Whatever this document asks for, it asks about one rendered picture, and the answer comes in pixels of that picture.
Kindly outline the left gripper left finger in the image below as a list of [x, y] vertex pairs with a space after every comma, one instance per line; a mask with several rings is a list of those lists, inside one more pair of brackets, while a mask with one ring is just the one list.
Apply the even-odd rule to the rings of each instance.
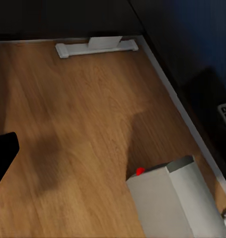
[[0, 181], [18, 152], [19, 143], [15, 132], [0, 136]]

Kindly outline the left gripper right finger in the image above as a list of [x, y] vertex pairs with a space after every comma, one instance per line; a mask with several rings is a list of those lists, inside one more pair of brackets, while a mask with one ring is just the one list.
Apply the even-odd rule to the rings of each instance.
[[216, 149], [223, 158], [223, 160], [226, 162], [226, 131], [221, 131], [216, 145]]

